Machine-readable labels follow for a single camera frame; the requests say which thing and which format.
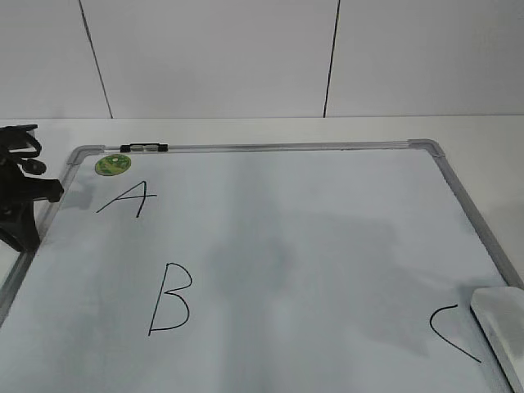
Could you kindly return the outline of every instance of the tile grout line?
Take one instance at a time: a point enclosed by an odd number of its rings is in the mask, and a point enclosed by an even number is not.
[[[338,0],[337,17],[335,18],[335,28],[333,29],[333,42],[332,42],[332,46],[331,46],[331,58],[329,60],[329,71],[327,73],[326,100],[324,101],[324,112],[323,112],[323,116],[322,117],[326,117],[326,112],[328,110],[329,84],[331,83],[331,71],[333,69],[333,55],[335,54],[335,43],[337,41],[337,30],[338,30],[338,16],[340,14],[340,11],[341,11],[341,0]]]
[[[95,60],[95,66],[97,67],[98,78],[100,79],[100,84],[102,85],[102,91],[104,92],[104,97],[106,98],[106,104],[107,104],[107,109],[109,111],[109,116],[113,119],[113,111],[111,110],[109,99],[107,98],[106,85],[104,84],[104,79],[102,78],[100,66],[98,65],[97,54],[95,53],[95,47],[93,46],[93,39],[91,38],[91,32],[89,31],[88,20],[85,17],[84,6],[82,5],[82,0],[79,0],[79,7],[80,7],[80,12],[82,13],[82,21],[84,23],[85,33],[88,36],[89,45],[91,46],[91,52],[93,53],[93,58]]]

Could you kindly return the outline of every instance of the white tile wall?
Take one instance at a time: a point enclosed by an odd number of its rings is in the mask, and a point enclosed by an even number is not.
[[[115,117],[322,116],[337,0],[84,0]]]
[[[337,0],[83,0],[115,117],[322,116]],[[341,0],[328,116],[524,114],[522,0]],[[0,2],[0,118],[108,117],[78,0]]]
[[[341,0],[327,115],[524,113],[522,0]]]
[[[0,2],[0,118],[107,117],[75,0]]]

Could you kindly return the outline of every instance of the whiteboard eraser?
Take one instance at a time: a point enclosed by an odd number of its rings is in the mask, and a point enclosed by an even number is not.
[[[509,384],[516,393],[524,393],[524,291],[479,288],[471,307]]]

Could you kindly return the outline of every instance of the black marker writing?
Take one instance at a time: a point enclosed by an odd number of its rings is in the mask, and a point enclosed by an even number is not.
[[[184,273],[189,277],[189,284],[184,285],[183,287],[177,287],[177,288],[171,288],[168,291],[163,292],[164,290],[164,284],[165,284],[165,278],[167,276],[168,270],[170,266],[176,266],[177,268],[184,271]],[[151,318],[151,324],[149,325],[149,332],[147,333],[148,336],[151,335],[151,332],[158,332],[161,330],[172,330],[176,328],[180,328],[181,326],[185,325],[186,322],[189,320],[189,306],[187,305],[187,302],[184,300],[183,297],[181,297],[179,294],[175,293],[176,291],[181,291],[182,289],[188,288],[193,284],[193,278],[191,277],[191,274],[187,271],[186,268],[184,268],[181,264],[166,264],[165,271],[164,271],[164,277],[162,278],[162,285],[160,285],[160,290],[158,291],[158,298],[156,299],[156,305],[155,310],[153,311],[153,317]],[[170,326],[170,327],[153,327],[153,324],[155,323],[155,316],[156,311],[158,310],[158,304],[160,302],[160,298],[162,295],[171,295],[177,297],[180,301],[182,301],[182,304],[186,308],[186,318],[183,320],[183,322]]]
[[[447,342],[448,344],[450,344],[451,346],[453,346],[455,349],[461,351],[463,354],[466,354],[467,356],[469,356],[470,358],[472,358],[473,360],[477,361],[478,363],[482,363],[479,359],[477,359],[475,356],[469,354],[468,352],[466,352],[465,350],[463,350],[462,348],[460,348],[459,346],[455,345],[453,342],[451,342],[450,340],[448,340],[447,338],[445,338],[444,336],[442,336],[436,329],[435,327],[433,326],[433,319],[435,318],[435,315],[437,315],[438,313],[440,313],[441,311],[445,310],[445,309],[454,309],[454,308],[457,308],[459,307],[459,305],[448,305],[447,307],[441,307],[439,308],[438,310],[436,310],[433,314],[431,314],[431,317],[429,317],[429,326],[431,327],[431,329],[433,330],[433,332],[435,332],[435,334],[440,337],[442,340],[444,340],[445,342]]]
[[[143,185],[143,194],[141,196],[124,196],[125,194],[127,194],[128,192],[131,192],[132,190],[134,190],[136,187],[139,187],[140,185]],[[156,194],[149,194],[149,195],[147,194],[147,182],[143,180],[139,184],[137,184],[136,186],[131,187],[128,191],[122,192],[120,195],[118,195],[112,201],[106,203],[104,206],[102,206],[100,209],[97,210],[97,213],[100,213],[102,210],[107,208],[107,206],[109,206],[113,202],[123,201],[123,200],[126,200],[126,199],[142,198],[142,202],[140,203],[140,207],[138,207],[138,211],[137,211],[137,218],[138,218],[140,216],[140,212],[142,211],[142,208],[144,206],[144,202],[146,201],[146,198],[148,198],[148,197],[157,197],[157,195]]]

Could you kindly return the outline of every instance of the black clamp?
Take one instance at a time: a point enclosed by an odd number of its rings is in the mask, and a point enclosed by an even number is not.
[[[58,202],[64,188],[58,180],[27,178],[40,175],[46,165],[35,160],[42,146],[29,132],[36,124],[0,128],[0,240],[16,251],[34,251],[40,237],[34,222],[33,202]],[[17,151],[32,147],[33,151]]]

